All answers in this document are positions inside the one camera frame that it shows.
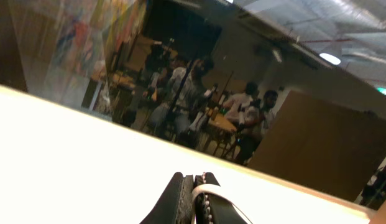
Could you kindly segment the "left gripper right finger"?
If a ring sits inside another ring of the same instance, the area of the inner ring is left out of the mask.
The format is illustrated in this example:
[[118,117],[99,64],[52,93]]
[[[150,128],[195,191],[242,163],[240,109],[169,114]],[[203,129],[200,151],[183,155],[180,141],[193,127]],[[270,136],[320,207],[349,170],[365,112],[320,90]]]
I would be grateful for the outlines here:
[[197,175],[194,180],[194,223],[246,224],[234,204],[218,191],[220,184],[213,173]]

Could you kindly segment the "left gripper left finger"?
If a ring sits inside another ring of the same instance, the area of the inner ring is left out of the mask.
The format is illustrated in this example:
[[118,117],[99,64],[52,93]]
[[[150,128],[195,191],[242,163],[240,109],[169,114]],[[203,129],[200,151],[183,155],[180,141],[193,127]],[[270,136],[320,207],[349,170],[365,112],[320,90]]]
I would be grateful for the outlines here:
[[140,224],[190,224],[193,217],[193,187],[193,175],[174,173],[157,203]]

